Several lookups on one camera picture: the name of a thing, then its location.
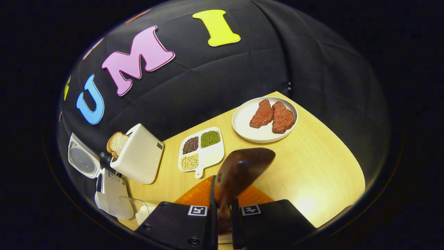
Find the yellow letter i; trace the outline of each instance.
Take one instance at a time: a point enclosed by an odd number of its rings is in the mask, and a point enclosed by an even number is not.
[[[239,42],[241,37],[234,34],[223,15],[226,12],[220,9],[205,10],[193,15],[193,18],[201,19],[210,33],[208,44],[216,47],[224,44]]]

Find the steak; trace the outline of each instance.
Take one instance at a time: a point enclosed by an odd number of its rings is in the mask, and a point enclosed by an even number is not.
[[[271,108],[268,99],[259,102],[259,108],[250,120],[250,126],[260,128],[269,124],[273,120],[273,114],[274,110]]]
[[[294,114],[280,101],[273,104],[273,133],[285,133],[294,124]]]

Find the toast slice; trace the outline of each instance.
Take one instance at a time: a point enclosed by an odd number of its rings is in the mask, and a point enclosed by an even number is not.
[[[271,108],[270,101],[264,99],[259,102],[259,108],[250,120],[250,126],[253,128],[260,128],[269,124],[273,120],[274,111]]]
[[[114,159],[119,158],[119,155],[129,138],[128,135],[123,134],[122,132],[114,133],[107,143],[108,153],[110,153]]]
[[[280,101],[273,104],[273,110],[273,133],[285,133],[294,124],[293,112]]]

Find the foam letter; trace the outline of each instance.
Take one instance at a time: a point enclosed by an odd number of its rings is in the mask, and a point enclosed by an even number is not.
[[[239,42],[241,37],[234,34],[228,23],[226,23],[223,15],[226,12],[220,9],[205,10],[193,15],[194,18],[201,19],[206,29],[210,33],[208,44],[216,47],[224,44],[232,44]]]
[[[122,96],[130,90],[133,82],[125,79],[122,72],[136,79],[142,78],[140,57],[145,62],[145,71],[154,71],[174,58],[174,52],[167,51],[157,39],[155,30],[157,26],[151,26],[137,34],[131,45],[130,54],[113,52],[102,64],[103,69],[108,69],[114,83],[117,86],[117,95]]]
[[[94,75],[91,75],[85,83],[85,90],[89,91],[92,99],[95,101],[95,110],[91,111],[88,108],[88,106],[85,103],[85,100],[83,99],[83,93],[79,94],[76,106],[78,109],[80,109],[80,112],[82,113],[83,117],[85,117],[85,119],[89,123],[94,125],[99,123],[99,121],[102,119],[103,112],[105,110],[105,104],[103,103],[103,98],[100,95],[98,89],[96,88],[93,80],[94,80]]]

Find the white appliance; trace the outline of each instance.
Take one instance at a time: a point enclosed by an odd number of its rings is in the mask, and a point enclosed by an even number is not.
[[[140,123],[126,134],[130,137],[119,158],[111,159],[110,166],[138,183],[153,183],[159,169],[163,143]]]
[[[99,157],[74,133],[68,144],[68,162],[86,177],[97,178],[94,201],[99,209],[125,220],[134,216],[131,203],[119,199],[128,197],[126,183],[107,169],[102,169]]]

